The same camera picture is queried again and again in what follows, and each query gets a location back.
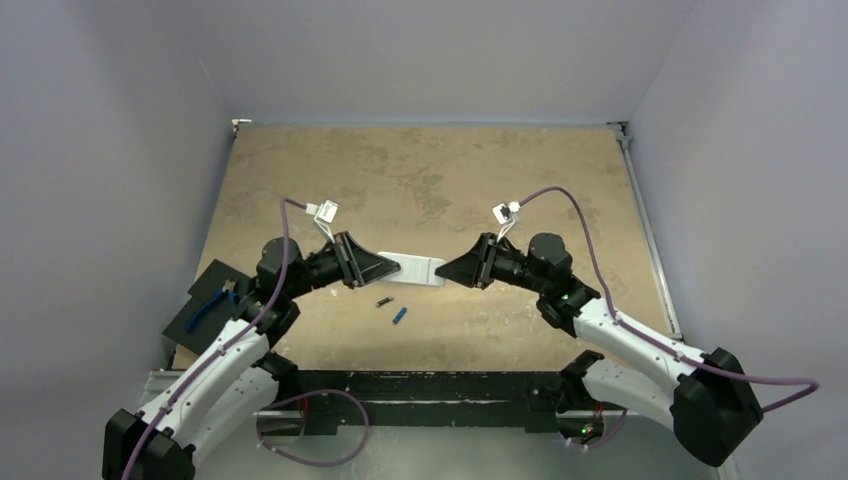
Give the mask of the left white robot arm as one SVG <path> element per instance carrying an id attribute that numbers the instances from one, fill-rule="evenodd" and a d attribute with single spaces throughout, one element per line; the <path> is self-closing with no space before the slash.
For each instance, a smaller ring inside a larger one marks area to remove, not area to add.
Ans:
<path id="1" fill-rule="evenodd" d="M 121 409 L 107 422 L 103 478 L 194 478 L 254 412 L 302 399 L 297 366 L 272 351 L 300 314 L 295 298 L 335 282 L 363 287 L 400 269 L 347 232 L 307 257 L 292 239 L 269 241 L 246 297 L 194 363 L 139 410 Z"/>

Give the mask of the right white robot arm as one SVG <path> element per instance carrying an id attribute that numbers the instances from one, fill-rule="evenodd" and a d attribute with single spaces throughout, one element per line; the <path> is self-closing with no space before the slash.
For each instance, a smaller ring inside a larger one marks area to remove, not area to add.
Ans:
<path id="1" fill-rule="evenodd" d="M 572 264 L 556 234 L 536 234 L 521 251 L 506 238 L 483 233 L 470 251 L 435 273 L 468 288 L 500 281 L 534 292 L 536 308 L 552 328 L 599 346 L 561 370 L 557 412 L 612 403 L 672 431 L 695 459 L 722 466 L 763 419 L 738 359 L 721 348 L 706 353 L 687 346 L 610 308 Z"/>

